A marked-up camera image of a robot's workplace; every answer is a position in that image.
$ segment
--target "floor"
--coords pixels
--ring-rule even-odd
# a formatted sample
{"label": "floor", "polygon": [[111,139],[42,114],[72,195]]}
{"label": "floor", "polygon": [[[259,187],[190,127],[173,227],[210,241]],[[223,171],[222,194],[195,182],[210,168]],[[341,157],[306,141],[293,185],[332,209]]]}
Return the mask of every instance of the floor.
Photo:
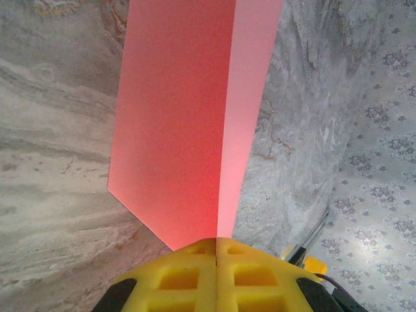
{"label": "floor", "polygon": [[369,311],[416,311],[416,4],[389,17],[312,254]]}
{"label": "floor", "polygon": [[31,281],[9,296],[0,296],[1,312],[90,312],[114,278],[171,252],[148,228],[139,230],[115,248],[67,265]]}

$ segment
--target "floral wallpaper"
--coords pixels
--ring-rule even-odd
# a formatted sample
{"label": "floral wallpaper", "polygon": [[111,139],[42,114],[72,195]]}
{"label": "floral wallpaper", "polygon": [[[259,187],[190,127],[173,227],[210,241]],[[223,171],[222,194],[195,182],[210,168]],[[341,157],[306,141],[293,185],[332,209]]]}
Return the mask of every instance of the floral wallpaper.
{"label": "floral wallpaper", "polygon": [[311,252],[372,312],[416,311],[415,31],[416,0],[395,1]]}

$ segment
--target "pink panel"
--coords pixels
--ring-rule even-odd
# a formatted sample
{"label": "pink panel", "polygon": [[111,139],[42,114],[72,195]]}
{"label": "pink panel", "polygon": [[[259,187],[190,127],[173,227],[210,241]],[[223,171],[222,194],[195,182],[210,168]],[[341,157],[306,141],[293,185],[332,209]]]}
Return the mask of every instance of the pink panel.
{"label": "pink panel", "polygon": [[283,0],[238,0],[229,65],[222,150],[219,237],[233,233]]}
{"label": "pink panel", "polygon": [[282,2],[130,1],[109,190],[174,250],[232,234]]}
{"label": "pink panel", "polygon": [[234,9],[130,2],[109,190],[174,250],[216,236]]}

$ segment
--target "yellow plastic part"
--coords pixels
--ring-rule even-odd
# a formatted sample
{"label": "yellow plastic part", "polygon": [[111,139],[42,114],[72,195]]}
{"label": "yellow plastic part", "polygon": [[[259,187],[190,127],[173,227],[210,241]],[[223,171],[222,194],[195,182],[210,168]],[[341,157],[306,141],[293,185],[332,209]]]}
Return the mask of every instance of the yellow plastic part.
{"label": "yellow plastic part", "polygon": [[311,256],[306,257],[304,264],[305,264],[305,270],[311,273],[325,274],[328,271],[328,267],[326,266],[325,263]]}
{"label": "yellow plastic part", "polygon": [[312,273],[232,239],[204,239],[122,276],[122,312],[312,312],[296,279]]}

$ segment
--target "red board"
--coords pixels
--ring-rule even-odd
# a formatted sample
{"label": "red board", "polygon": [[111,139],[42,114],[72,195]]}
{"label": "red board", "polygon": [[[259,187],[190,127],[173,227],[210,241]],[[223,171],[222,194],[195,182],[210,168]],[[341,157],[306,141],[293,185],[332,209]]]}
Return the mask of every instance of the red board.
{"label": "red board", "polygon": [[174,250],[231,235],[281,2],[130,1],[109,190]]}

